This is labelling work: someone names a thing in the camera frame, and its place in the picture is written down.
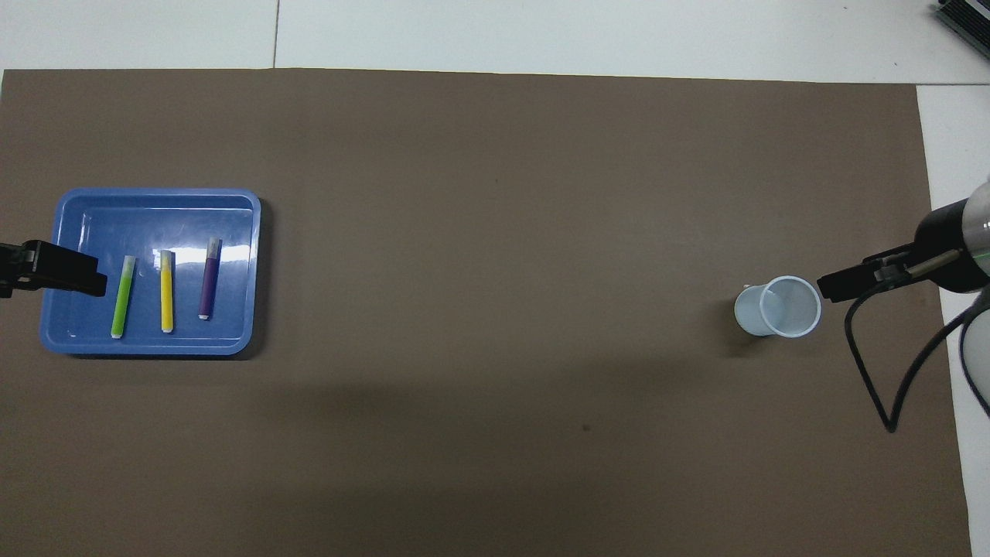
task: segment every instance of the white floor tile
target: white floor tile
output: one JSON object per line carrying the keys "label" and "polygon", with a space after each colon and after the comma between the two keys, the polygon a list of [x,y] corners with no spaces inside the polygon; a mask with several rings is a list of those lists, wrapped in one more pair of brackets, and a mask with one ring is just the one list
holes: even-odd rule
{"label": "white floor tile", "polygon": [[278,67],[987,83],[931,2],[282,0]]}
{"label": "white floor tile", "polygon": [[4,68],[271,67],[276,0],[0,0]]}

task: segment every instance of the tray rim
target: tray rim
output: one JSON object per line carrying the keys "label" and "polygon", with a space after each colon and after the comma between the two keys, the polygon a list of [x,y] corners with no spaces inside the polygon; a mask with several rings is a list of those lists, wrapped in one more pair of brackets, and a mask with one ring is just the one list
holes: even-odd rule
{"label": "tray rim", "polygon": [[51,242],[62,246],[61,232],[62,223],[65,220],[65,207],[74,199],[80,197],[223,197],[237,196],[244,197],[250,203],[251,210],[251,231],[250,231],[250,251],[247,263],[247,291],[245,292],[245,319],[244,332],[237,343],[231,346],[217,347],[168,347],[149,345],[120,345],[101,346],[96,348],[80,350],[75,345],[66,345],[55,341],[49,335],[51,326],[51,305],[54,292],[45,291],[42,298],[42,316],[39,324],[39,336],[45,348],[57,354],[70,354],[78,356],[233,356],[246,348],[254,332],[254,302],[257,295],[257,255],[258,240],[261,231],[261,200],[249,189],[232,187],[77,187],[67,191],[58,200],[55,206],[54,220],[51,225]]}

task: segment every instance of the white table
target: white table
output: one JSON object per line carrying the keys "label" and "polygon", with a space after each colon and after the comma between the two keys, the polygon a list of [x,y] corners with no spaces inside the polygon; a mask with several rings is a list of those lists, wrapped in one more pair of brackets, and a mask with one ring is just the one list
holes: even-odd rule
{"label": "white table", "polygon": [[[941,206],[990,175],[990,60],[938,22],[934,4],[0,0],[0,71],[307,66],[915,83]],[[945,319],[971,298],[943,292]],[[954,344],[949,353],[973,554],[990,557],[990,420]]]}

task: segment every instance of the white plastic cup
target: white plastic cup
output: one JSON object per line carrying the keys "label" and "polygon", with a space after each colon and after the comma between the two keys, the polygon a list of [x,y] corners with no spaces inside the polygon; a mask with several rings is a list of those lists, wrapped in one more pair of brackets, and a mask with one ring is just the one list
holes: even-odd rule
{"label": "white plastic cup", "polygon": [[821,318],[818,291],[803,278],[777,277],[748,287],[736,298],[736,321],[757,337],[801,337],[814,330]]}

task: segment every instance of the brown mat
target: brown mat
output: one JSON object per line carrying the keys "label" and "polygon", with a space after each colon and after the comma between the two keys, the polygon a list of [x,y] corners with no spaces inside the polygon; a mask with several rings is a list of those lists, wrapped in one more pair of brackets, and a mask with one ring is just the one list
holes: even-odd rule
{"label": "brown mat", "polygon": [[[735,325],[928,211],[902,85],[8,70],[2,241],[79,186],[265,201],[238,361],[48,353],[0,300],[7,555],[967,555],[944,350]],[[862,311],[890,400],[930,284]]]}

